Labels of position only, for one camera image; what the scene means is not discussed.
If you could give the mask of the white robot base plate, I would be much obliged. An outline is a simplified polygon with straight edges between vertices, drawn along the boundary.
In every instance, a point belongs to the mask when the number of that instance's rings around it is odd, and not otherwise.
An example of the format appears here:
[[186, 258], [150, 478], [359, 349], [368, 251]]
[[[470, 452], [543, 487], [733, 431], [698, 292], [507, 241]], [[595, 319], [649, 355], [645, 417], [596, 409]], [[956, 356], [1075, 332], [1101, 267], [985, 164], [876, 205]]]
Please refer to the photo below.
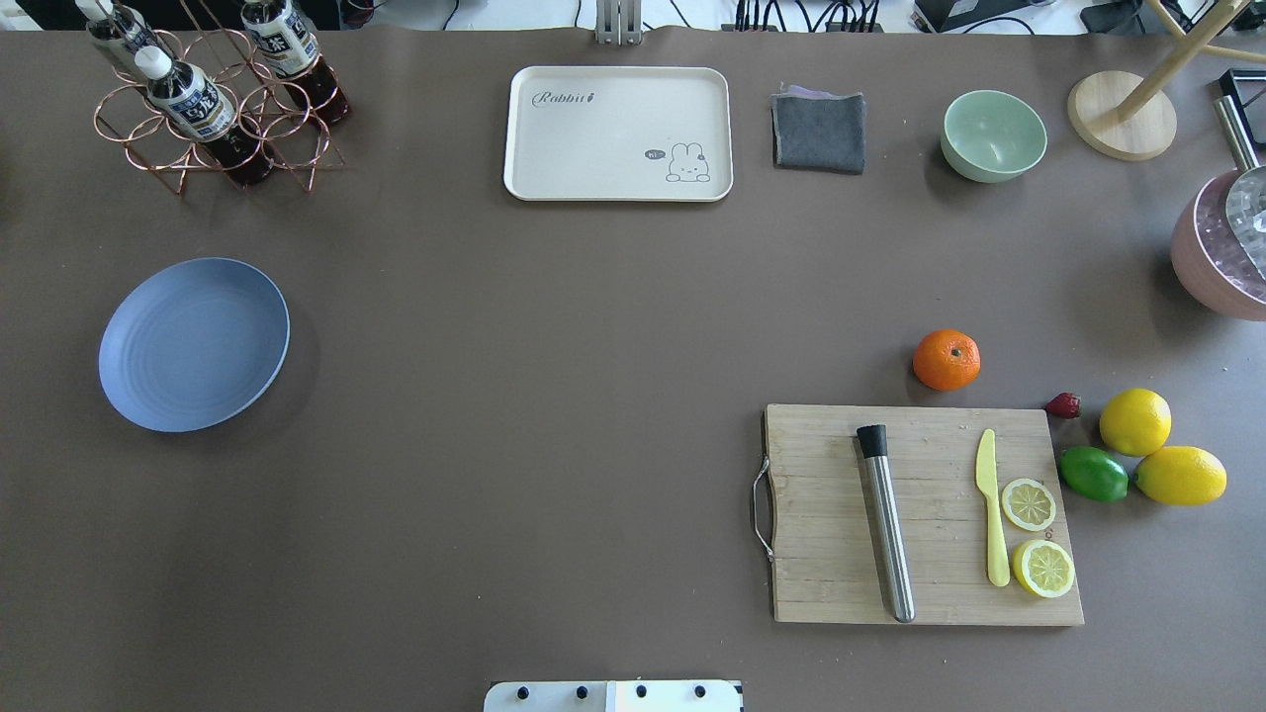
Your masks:
[[487, 690], [484, 711], [742, 711], [741, 682], [633, 679], [501, 682]]

